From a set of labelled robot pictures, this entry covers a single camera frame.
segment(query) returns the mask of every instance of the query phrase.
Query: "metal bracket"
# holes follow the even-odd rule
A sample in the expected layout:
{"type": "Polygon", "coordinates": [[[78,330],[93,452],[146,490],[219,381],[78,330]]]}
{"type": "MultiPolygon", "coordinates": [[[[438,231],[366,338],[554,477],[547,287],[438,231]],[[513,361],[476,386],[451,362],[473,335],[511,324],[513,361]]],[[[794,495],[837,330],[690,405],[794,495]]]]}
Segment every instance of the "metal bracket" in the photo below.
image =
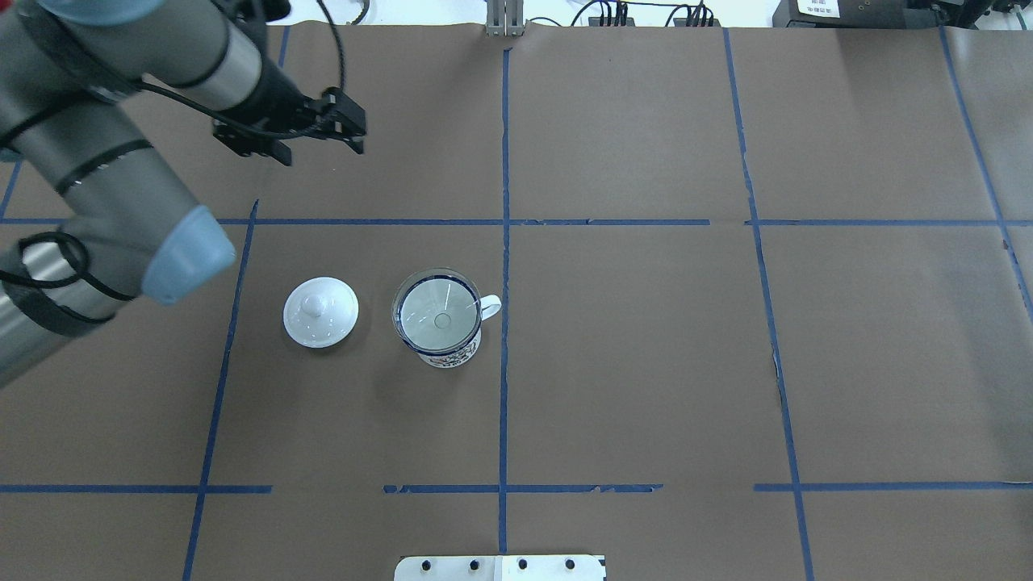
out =
{"type": "Polygon", "coordinates": [[[605,581],[605,563],[596,555],[406,557],[395,581],[605,581]]]}
{"type": "Polygon", "coordinates": [[[488,0],[489,36],[523,36],[524,0],[488,0]]]}

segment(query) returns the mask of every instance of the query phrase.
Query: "white background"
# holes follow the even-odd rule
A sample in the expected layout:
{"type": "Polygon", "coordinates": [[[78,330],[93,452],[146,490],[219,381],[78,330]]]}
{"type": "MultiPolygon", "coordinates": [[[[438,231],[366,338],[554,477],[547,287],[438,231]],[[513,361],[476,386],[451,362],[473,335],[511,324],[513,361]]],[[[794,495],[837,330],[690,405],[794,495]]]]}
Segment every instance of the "white background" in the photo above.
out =
{"type": "MultiPolygon", "coordinates": [[[[674,0],[646,0],[677,4],[674,0]]],[[[549,17],[563,25],[569,25],[574,13],[587,0],[525,0],[524,18],[549,17]]],[[[358,16],[359,0],[325,0],[335,21],[346,23],[358,16]]],[[[323,20],[322,12],[314,0],[291,0],[291,14],[277,24],[293,24],[305,20],[323,20]]],[[[727,27],[769,27],[772,12],[778,0],[708,0],[707,6],[714,16],[727,27]]],[[[598,16],[601,5],[586,10],[582,24],[587,24],[588,16],[598,16]]],[[[670,8],[654,6],[631,6],[628,16],[635,19],[636,26],[663,26],[670,8]]],[[[483,23],[487,8],[483,0],[371,0],[370,11],[363,24],[415,24],[445,25],[466,22],[483,23]]],[[[1027,22],[1033,25],[1033,8],[1029,9],[1027,22]]],[[[979,20],[981,29],[1019,30],[1019,21],[1013,14],[993,12],[979,20]]]]}

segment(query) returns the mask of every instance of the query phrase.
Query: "glass mug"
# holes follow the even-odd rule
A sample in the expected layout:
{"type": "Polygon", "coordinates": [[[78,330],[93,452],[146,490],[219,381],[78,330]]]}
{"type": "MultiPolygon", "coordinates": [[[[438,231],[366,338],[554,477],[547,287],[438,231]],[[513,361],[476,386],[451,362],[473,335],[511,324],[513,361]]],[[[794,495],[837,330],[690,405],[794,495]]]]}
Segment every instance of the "glass mug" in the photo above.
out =
{"type": "Polygon", "coordinates": [[[480,346],[480,323],[502,309],[495,295],[481,297],[473,282],[447,268],[417,272],[395,295],[398,336],[428,365],[459,367],[480,346]]]}

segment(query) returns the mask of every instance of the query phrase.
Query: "white handle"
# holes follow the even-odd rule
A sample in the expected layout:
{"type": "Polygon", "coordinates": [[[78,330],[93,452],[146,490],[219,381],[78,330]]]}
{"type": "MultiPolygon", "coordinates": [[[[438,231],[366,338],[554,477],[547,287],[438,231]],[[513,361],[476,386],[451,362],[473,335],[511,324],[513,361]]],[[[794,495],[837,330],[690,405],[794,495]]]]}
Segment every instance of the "white handle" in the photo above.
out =
{"type": "Polygon", "coordinates": [[[502,310],[502,301],[495,295],[480,298],[480,320],[488,320],[502,310]]]}

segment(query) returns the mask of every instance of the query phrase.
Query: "white metal plate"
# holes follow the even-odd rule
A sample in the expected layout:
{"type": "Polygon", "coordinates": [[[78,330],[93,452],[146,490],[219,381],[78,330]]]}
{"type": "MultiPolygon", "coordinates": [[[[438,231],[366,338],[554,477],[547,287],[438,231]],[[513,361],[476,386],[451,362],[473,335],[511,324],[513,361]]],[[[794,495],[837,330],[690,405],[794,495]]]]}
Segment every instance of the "white metal plate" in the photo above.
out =
{"type": "Polygon", "coordinates": [[[406,557],[395,581],[604,581],[605,561],[595,555],[406,557]]]}

